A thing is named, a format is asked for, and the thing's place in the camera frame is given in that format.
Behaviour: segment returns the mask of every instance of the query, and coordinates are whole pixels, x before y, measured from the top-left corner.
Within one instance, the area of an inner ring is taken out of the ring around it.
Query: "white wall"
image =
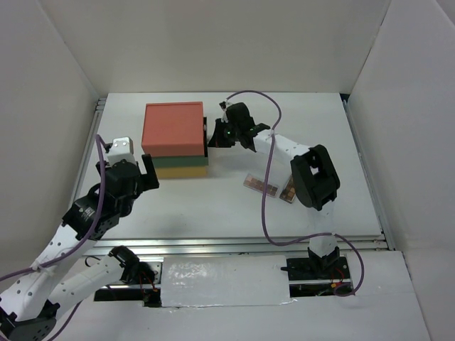
[[[435,0],[392,0],[348,103],[433,340],[455,338],[454,56]]]
[[[4,274],[29,265],[67,210],[95,101],[34,0],[0,1],[0,46]]]
[[[350,92],[390,0],[41,0],[101,94]]]

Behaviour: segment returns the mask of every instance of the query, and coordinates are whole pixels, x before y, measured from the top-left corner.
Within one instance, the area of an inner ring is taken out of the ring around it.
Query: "cable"
[[[99,222],[99,220],[101,218],[102,205],[103,205],[103,202],[104,202],[104,199],[105,199],[105,190],[106,190],[106,168],[104,167],[105,160],[104,160],[104,157],[103,157],[103,154],[102,154],[102,139],[101,139],[100,135],[96,135],[95,143],[96,143],[97,150],[98,150],[98,158],[100,160],[100,177],[101,177],[101,181],[100,181],[100,193],[98,195],[98,207],[97,207],[97,211],[95,213],[95,217],[93,219],[92,226],[90,226],[90,228],[87,231],[87,233],[85,234],[85,236],[69,252],[67,252],[66,254],[62,254],[61,256],[56,257],[56,258],[54,258],[54,259],[52,259],[50,261],[47,261],[45,263],[40,264],[40,266],[43,267],[43,268],[48,268],[49,266],[52,266],[52,265],[58,263],[59,261],[71,256],[78,249],[80,249],[80,247],[93,234],[93,232],[95,231],[95,229],[96,229],[96,227],[98,225],[98,222]],[[15,277],[15,276],[19,276],[19,275],[25,275],[25,274],[30,274],[32,272],[33,272],[33,269],[31,267],[30,268],[25,268],[25,269],[22,269],[22,270],[18,270],[18,271],[15,271],[15,272],[11,272],[10,274],[7,274],[7,275],[4,275],[4,276],[0,277],[0,282],[5,281],[6,279],[9,279],[11,277]]]
[[[274,150],[274,147],[275,147],[275,133],[274,133],[274,131],[275,131],[276,127],[278,126],[278,124],[280,123],[280,121],[282,120],[282,108],[269,95],[267,95],[267,94],[265,94],[263,92],[260,92],[260,91],[256,91],[256,90],[243,90],[243,91],[239,91],[239,92],[234,92],[232,95],[228,96],[227,99],[231,99],[234,96],[237,96],[238,94],[244,94],[244,93],[252,93],[252,94],[258,94],[260,96],[263,96],[263,97],[267,98],[269,101],[271,101],[275,105],[275,107],[278,109],[278,119],[275,121],[274,125],[272,126],[272,133],[271,133],[271,135],[272,135],[272,143],[270,145],[269,158],[267,160],[267,168],[265,170],[264,190],[262,191],[261,222],[262,222],[262,231],[264,232],[265,238],[269,241],[270,244],[275,245],[277,247],[285,247],[285,246],[296,244],[296,243],[299,243],[299,242],[302,242],[304,240],[311,239],[311,238],[314,238],[314,237],[326,237],[326,236],[331,236],[331,235],[335,236],[336,238],[339,238],[339,239],[343,240],[355,252],[355,254],[358,257],[358,260],[360,262],[360,269],[361,269],[360,280],[359,280],[357,286],[350,293],[338,294],[336,292],[339,288],[341,288],[343,286],[349,286],[350,285],[349,283],[344,283],[342,285],[337,286],[337,288],[333,291],[333,293],[335,295],[341,296],[341,297],[354,295],[358,291],[358,289],[362,286],[363,279],[365,277],[365,265],[363,264],[363,259],[362,259],[362,256],[360,255],[360,252],[345,237],[343,237],[343,236],[341,236],[339,234],[336,234],[336,233],[332,234],[330,232],[322,232],[322,233],[310,234],[310,235],[305,236],[305,237],[296,238],[296,239],[293,239],[293,240],[291,240],[289,242],[276,242],[269,236],[269,232],[267,231],[267,226],[265,224],[265,200],[267,198],[267,186],[269,184],[270,167],[272,166],[273,150]]]
[[[79,305],[81,303],[82,302],[79,302],[78,304],[76,304],[74,306],[73,311],[71,312],[70,316],[68,316],[65,323],[63,323],[62,327],[57,331],[56,334],[54,334],[54,336],[52,336],[50,339],[48,339],[48,341],[54,341],[62,333],[62,331],[65,330],[66,326],[71,322],[71,319],[73,318],[74,314],[76,313],[76,310],[79,308]]]

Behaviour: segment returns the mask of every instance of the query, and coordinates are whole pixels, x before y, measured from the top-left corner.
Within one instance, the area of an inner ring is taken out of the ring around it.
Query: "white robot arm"
[[[296,196],[308,208],[313,233],[328,235],[310,239],[309,256],[315,271],[324,271],[339,258],[334,233],[333,201],[340,180],[324,146],[308,147],[276,134],[266,124],[256,124],[244,103],[220,103],[225,112],[215,121],[215,132],[209,146],[230,148],[236,142],[254,152],[270,154],[274,136],[273,157],[291,166]]]
[[[10,341],[42,340],[70,308],[112,282],[137,284],[140,276],[153,281],[154,272],[126,247],[113,248],[94,266],[64,280],[75,262],[132,211],[144,191],[159,187],[151,156],[142,156],[147,173],[141,174],[130,138],[115,139],[106,152],[109,163],[97,164],[105,183],[73,203],[31,270],[1,293],[0,331]]]

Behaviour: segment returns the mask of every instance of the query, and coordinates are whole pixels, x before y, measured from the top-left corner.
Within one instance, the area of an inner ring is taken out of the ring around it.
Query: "red box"
[[[203,156],[203,103],[146,105],[142,149],[151,156]]]

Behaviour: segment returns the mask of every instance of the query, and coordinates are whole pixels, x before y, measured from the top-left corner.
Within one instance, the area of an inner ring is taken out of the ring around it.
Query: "yellow box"
[[[155,168],[158,179],[201,178],[207,176],[207,167]]]

